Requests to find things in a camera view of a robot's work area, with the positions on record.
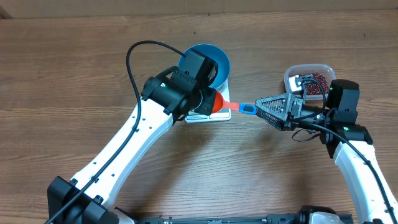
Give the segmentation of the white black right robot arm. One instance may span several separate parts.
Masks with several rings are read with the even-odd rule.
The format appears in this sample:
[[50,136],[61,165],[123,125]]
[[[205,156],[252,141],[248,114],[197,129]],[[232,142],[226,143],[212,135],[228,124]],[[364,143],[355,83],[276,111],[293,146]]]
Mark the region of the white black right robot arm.
[[256,100],[257,116],[279,131],[316,132],[343,174],[359,223],[397,223],[397,200],[377,163],[373,139],[356,124],[359,85],[335,79],[321,108],[307,106],[303,93]]

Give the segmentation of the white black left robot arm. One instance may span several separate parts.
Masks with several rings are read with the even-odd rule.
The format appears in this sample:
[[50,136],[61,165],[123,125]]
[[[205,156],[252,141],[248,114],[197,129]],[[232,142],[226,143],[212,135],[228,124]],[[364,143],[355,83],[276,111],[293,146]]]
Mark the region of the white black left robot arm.
[[69,181],[56,177],[47,189],[48,223],[135,223],[113,208],[121,187],[147,150],[189,111],[213,112],[220,61],[197,47],[182,61],[150,77],[137,105],[104,149]]

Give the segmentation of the teal bowl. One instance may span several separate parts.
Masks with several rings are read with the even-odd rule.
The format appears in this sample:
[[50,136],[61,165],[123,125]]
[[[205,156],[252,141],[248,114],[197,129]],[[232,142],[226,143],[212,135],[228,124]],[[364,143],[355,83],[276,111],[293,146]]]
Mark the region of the teal bowl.
[[210,87],[223,91],[231,71],[231,63],[225,51],[212,44],[196,44],[185,50],[184,54],[188,54],[191,49],[198,50],[218,64],[217,76]]

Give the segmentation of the orange scoop with blue handle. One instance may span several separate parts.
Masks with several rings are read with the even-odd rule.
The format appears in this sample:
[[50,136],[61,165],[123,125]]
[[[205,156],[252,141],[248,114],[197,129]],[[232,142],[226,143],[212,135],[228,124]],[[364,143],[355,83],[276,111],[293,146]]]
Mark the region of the orange scoop with blue handle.
[[222,94],[217,91],[212,113],[217,113],[222,109],[230,109],[244,114],[257,115],[257,108],[254,105],[226,101]]

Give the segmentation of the clear plastic container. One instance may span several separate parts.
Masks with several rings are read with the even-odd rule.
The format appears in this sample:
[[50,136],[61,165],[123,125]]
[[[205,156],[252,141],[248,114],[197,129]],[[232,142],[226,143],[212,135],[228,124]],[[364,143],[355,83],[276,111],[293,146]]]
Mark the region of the clear plastic container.
[[[333,69],[325,64],[294,65],[286,71],[284,76],[285,90],[287,93],[294,93],[301,90],[301,87],[297,86],[294,81],[290,81],[291,77],[309,77],[316,80],[323,87],[325,91],[325,97],[327,97],[331,81],[336,78],[336,75]],[[306,85],[305,88],[307,91],[307,101],[323,99],[320,87],[316,83],[311,82]]]

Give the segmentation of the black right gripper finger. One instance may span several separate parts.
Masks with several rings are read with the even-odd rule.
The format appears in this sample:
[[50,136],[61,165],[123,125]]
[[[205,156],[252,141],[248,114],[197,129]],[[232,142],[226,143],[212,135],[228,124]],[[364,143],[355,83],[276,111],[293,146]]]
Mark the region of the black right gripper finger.
[[265,112],[260,108],[257,109],[257,116],[267,121],[271,126],[275,127],[279,131],[281,131],[284,127],[284,122],[281,119],[276,118],[275,116]]
[[285,110],[287,95],[268,96],[255,101],[255,106],[265,112],[281,113]]

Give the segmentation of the red beans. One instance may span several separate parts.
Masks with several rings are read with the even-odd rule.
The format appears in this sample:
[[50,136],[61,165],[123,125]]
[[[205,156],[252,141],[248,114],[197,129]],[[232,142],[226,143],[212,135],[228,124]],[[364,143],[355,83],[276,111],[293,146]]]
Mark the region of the red beans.
[[302,82],[305,82],[304,87],[306,89],[307,95],[322,95],[323,93],[328,94],[329,85],[327,79],[321,73],[305,73],[295,75],[300,75]]

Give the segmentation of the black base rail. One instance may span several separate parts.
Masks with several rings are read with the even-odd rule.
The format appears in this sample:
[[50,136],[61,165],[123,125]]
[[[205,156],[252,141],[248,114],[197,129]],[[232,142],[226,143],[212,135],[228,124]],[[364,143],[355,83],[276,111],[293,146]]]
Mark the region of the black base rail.
[[162,218],[162,215],[155,218],[136,218],[131,214],[115,207],[119,212],[132,218],[138,224],[278,224],[278,223],[305,223],[304,216],[300,212],[297,214],[270,214],[266,217],[233,217],[233,218],[183,218],[173,219]]

